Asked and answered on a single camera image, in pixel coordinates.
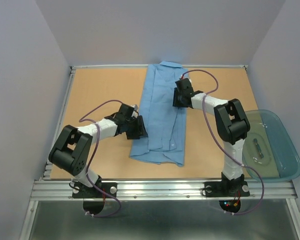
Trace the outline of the blue long sleeve shirt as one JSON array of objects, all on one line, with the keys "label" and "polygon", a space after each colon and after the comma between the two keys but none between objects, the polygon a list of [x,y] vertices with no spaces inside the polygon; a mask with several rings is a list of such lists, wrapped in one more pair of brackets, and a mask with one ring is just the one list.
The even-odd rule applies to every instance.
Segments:
[{"label": "blue long sleeve shirt", "polygon": [[185,164],[186,108],[173,106],[176,81],[186,72],[179,63],[162,61],[147,68],[140,100],[147,137],[134,140],[130,158],[152,164]]}]

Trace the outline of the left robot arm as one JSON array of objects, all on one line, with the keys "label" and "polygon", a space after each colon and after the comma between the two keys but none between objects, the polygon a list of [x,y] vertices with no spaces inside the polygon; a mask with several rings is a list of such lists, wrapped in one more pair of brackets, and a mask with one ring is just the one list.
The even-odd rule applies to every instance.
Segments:
[{"label": "left robot arm", "polygon": [[146,138],[148,133],[143,117],[139,115],[136,105],[122,103],[115,113],[99,121],[82,117],[80,122],[90,122],[89,125],[74,127],[66,125],[57,137],[48,160],[58,168],[74,177],[90,197],[104,193],[102,179],[90,169],[91,160],[88,159],[91,146],[94,157],[101,140],[116,137],[123,133],[128,140]]}]

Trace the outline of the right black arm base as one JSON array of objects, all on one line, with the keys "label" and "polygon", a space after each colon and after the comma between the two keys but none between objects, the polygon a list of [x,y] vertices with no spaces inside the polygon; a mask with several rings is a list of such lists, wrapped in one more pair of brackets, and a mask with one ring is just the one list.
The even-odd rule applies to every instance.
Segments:
[{"label": "right black arm base", "polygon": [[237,214],[241,208],[241,198],[249,197],[246,182],[208,181],[204,183],[201,194],[207,198],[218,198],[219,206],[226,213]]}]

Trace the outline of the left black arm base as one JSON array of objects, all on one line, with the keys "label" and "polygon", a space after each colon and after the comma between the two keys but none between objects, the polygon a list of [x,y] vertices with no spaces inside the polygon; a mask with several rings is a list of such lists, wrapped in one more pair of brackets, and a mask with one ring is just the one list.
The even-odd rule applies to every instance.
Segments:
[{"label": "left black arm base", "polygon": [[[78,181],[71,181],[68,185],[72,189],[71,197],[73,199],[83,200],[82,208],[86,215],[91,217],[103,217],[102,211],[106,209],[106,200],[110,197],[94,187],[87,187]],[[95,185],[112,197],[117,197],[117,183],[96,182]]]}]

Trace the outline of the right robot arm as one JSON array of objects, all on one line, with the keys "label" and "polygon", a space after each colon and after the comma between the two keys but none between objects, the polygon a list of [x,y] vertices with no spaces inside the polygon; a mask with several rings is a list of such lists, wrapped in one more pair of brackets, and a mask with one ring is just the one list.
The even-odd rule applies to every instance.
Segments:
[{"label": "right robot arm", "polygon": [[244,192],[243,146],[251,129],[249,120],[238,99],[224,100],[212,97],[200,90],[194,91],[191,80],[183,78],[175,82],[174,107],[202,110],[205,120],[207,114],[214,116],[216,130],[223,141],[224,165],[220,181],[204,183],[202,194],[208,198],[233,197]]}]

